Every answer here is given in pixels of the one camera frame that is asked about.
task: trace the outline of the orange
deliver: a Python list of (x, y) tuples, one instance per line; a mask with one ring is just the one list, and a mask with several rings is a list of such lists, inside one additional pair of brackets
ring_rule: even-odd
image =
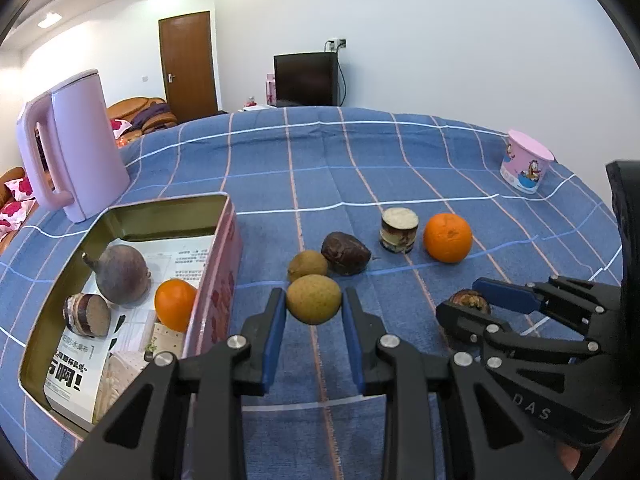
[(161, 283), (154, 298), (160, 323), (176, 332), (186, 332), (197, 291), (193, 285), (178, 278)]
[(433, 258), (446, 264), (456, 264), (469, 254), (473, 235), (464, 218), (440, 213), (427, 222), (422, 240)]

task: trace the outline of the blue plaid tablecloth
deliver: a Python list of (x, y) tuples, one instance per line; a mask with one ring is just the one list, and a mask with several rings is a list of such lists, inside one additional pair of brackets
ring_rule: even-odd
[[(500, 177), (500, 132), (430, 116), (358, 108), (279, 108), (207, 118), (142, 137), (122, 150), (131, 183), (120, 203), (224, 190), (244, 251), (231, 332), (286, 286), (288, 261), (331, 231), (372, 251), (367, 271), (338, 278), (364, 309), (421, 351), (447, 354), (435, 306), (478, 276), (514, 283), (550, 274), (617, 284), (620, 237), (610, 210), (561, 164), (539, 192)], [(474, 244), (462, 263), (407, 256), (378, 243), (383, 208), (463, 216)], [(46, 295), (91, 220), (38, 209), (0, 258), (0, 426), (33, 473), (52, 479), (78, 446), (20, 389), (18, 365)], [(539, 314), (501, 311), (530, 336), (576, 337)], [(249, 478), (374, 480), (382, 466), (384, 400), (357, 396), (340, 317), (316, 328), (288, 318), (275, 383), (246, 400)]]

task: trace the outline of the blue gripper pad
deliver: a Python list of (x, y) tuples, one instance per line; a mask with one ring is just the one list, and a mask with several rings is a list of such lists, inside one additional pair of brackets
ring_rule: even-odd
[(364, 373), (362, 371), (362, 348), (360, 347), (356, 324), (353, 320), (349, 297), (346, 293), (342, 294), (342, 326), (344, 328), (344, 337), (347, 340), (347, 350), (349, 352), (349, 363), (351, 365), (353, 382), (358, 392), (363, 395)]
[(525, 286), (478, 278), (474, 281), (473, 290), (482, 294), (490, 304), (512, 312), (531, 314), (542, 306), (542, 297)]
[(264, 345), (264, 354), (262, 357), (262, 386), (264, 392), (268, 393), (269, 388), (273, 384), (278, 368), (278, 359), (280, 357), (280, 344), (282, 343), (282, 333), (284, 332), (284, 323), (287, 320), (287, 309), (285, 308), (285, 298), (283, 291), (280, 294), (272, 292), (266, 311), (273, 309), (273, 318), (267, 335), (267, 341)]

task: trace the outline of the wall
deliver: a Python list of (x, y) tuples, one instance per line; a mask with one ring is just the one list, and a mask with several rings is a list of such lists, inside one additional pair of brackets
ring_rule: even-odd
[(15, 140), (15, 123), (22, 106), (19, 89), (19, 53), (0, 51), (0, 176), (22, 165)]
[(216, 27), (227, 110), (274, 54), (346, 38), (345, 105), (529, 132), (607, 203), (604, 164), (640, 156), (640, 71), (596, 0), (216, 0)]
[(78, 16), (22, 51), (24, 99), (89, 68), (99, 70), (107, 106), (137, 95), (164, 98), (158, 20), (201, 10), (211, 12), (220, 99), (214, 0), (115, 0)]

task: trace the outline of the kettle handle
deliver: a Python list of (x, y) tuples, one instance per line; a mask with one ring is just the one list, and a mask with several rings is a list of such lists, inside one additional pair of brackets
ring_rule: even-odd
[[(40, 141), (49, 165), (49, 172), (56, 187), (55, 191), (51, 190), (44, 174), (44, 167), (36, 143), (36, 124), (38, 125)], [(53, 102), (50, 94), (43, 94), (24, 105), (18, 117), (16, 136), (24, 162), (24, 169), (40, 206), (50, 211), (56, 211), (71, 205), (74, 202), (74, 197), (68, 190), (63, 189), (63, 179), (58, 174), (58, 170), (66, 174), (66, 168), (64, 168), (62, 159), (62, 150), (60, 149), (60, 140), (56, 131)], [(60, 161), (62, 168), (57, 167), (57, 160)]]

